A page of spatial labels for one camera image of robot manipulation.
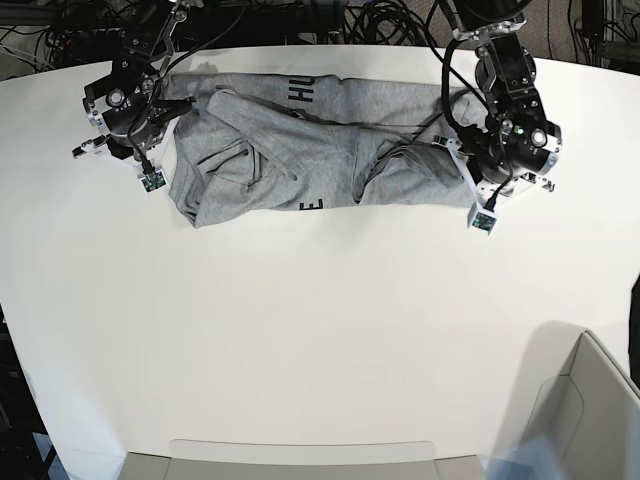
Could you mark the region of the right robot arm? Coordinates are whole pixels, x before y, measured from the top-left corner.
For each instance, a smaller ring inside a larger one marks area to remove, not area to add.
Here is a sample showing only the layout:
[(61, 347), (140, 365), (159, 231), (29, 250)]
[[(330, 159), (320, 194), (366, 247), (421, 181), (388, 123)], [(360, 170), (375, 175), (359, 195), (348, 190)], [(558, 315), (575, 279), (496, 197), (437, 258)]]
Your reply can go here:
[(189, 111), (188, 100), (161, 99), (164, 75), (175, 53), (172, 34), (201, 1), (174, 1), (157, 25), (122, 29), (111, 72), (84, 87), (83, 107), (99, 135), (72, 151), (77, 158), (105, 153), (140, 164), (160, 145), (169, 124)]

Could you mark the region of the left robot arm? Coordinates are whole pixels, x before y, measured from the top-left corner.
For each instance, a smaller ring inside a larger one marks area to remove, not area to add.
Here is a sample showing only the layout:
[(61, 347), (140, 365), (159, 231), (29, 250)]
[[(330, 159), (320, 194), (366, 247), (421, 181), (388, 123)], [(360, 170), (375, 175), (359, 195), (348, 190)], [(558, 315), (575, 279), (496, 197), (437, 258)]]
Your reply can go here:
[(526, 1), (438, 1), (453, 39), (445, 50), (442, 88), (449, 87), (452, 57), (465, 42), (476, 44), (477, 91), (484, 96), (483, 127), (463, 126), (453, 116), (450, 100), (443, 113), (488, 183), (478, 185), (481, 205), (492, 211), (518, 178), (545, 178), (559, 160), (561, 129), (549, 121), (535, 87), (537, 68), (517, 32), (524, 26)]

